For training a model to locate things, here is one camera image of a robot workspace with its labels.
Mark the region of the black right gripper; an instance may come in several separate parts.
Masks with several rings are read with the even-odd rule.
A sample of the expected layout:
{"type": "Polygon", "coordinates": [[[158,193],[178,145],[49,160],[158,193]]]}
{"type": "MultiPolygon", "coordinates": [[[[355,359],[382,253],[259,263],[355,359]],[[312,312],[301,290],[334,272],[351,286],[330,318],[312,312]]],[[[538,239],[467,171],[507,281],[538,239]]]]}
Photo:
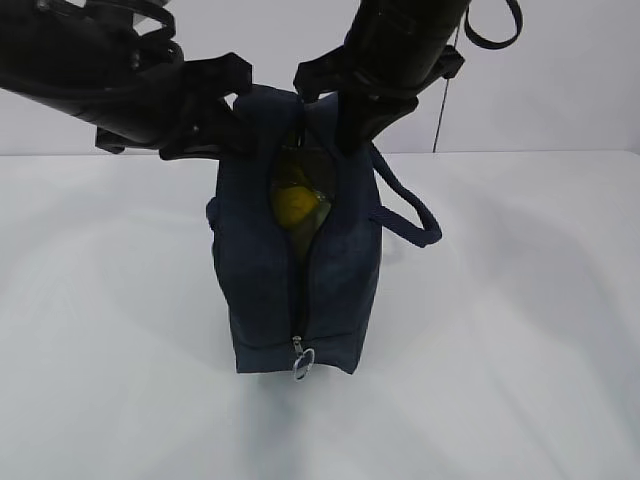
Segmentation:
{"type": "Polygon", "coordinates": [[[299,64],[294,87],[304,101],[352,93],[338,95],[335,142],[343,154],[414,112],[416,96],[436,80],[457,75],[464,58],[448,41],[468,7],[455,0],[362,1],[343,44],[299,64]]]}

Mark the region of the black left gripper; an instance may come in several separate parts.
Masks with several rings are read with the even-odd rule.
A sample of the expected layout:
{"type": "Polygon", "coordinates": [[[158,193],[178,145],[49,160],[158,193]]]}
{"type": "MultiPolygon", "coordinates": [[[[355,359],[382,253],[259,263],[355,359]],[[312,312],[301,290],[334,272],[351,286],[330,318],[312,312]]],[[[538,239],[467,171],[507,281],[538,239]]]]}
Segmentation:
{"type": "Polygon", "coordinates": [[[155,150],[164,161],[251,159],[253,128],[228,105],[235,56],[186,61],[176,56],[138,73],[127,98],[105,104],[95,144],[110,153],[155,150]]]}

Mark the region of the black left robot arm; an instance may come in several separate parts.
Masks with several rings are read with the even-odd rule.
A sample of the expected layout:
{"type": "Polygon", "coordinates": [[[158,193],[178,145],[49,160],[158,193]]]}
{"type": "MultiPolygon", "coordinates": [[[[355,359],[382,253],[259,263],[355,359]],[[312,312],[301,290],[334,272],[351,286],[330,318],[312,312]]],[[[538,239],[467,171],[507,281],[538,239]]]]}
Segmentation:
{"type": "Polygon", "coordinates": [[[96,128],[112,154],[251,157],[252,127],[226,96],[252,90],[235,53],[186,60],[163,1],[4,1],[1,87],[96,128]]]}

